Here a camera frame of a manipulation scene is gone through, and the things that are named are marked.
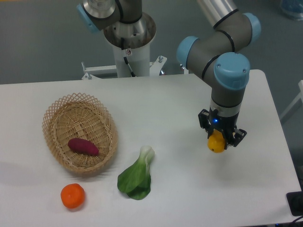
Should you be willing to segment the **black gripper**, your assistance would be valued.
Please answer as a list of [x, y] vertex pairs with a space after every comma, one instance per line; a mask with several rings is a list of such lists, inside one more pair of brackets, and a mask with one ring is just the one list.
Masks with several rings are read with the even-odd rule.
[[237, 119], [240, 106], [231, 108], [222, 106], [210, 106], [209, 111], [203, 109], [198, 114], [199, 124], [207, 133], [209, 139], [214, 130], [222, 133], [225, 139], [225, 147], [237, 147], [247, 135], [243, 129], [237, 129]]

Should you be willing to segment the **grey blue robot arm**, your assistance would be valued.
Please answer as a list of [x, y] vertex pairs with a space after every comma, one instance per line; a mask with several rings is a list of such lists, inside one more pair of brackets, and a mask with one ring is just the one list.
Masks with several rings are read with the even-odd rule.
[[[231, 0], [201, 0], [199, 5], [214, 34], [205, 41], [186, 37], [177, 48], [177, 60], [212, 89], [210, 107], [198, 118], [209, 149], [220, 153], [247, 134], [236, 125], [250, 74], [250, 62], [239, 51], [258, 39], [261, 25]], [[119, 77], [151, 75], [150, 56], [143, 51], [154, 39], [156, 25], [140, 0], [84, 0], [77, 11], [91, 32], [103, 31], [112, 45]]]

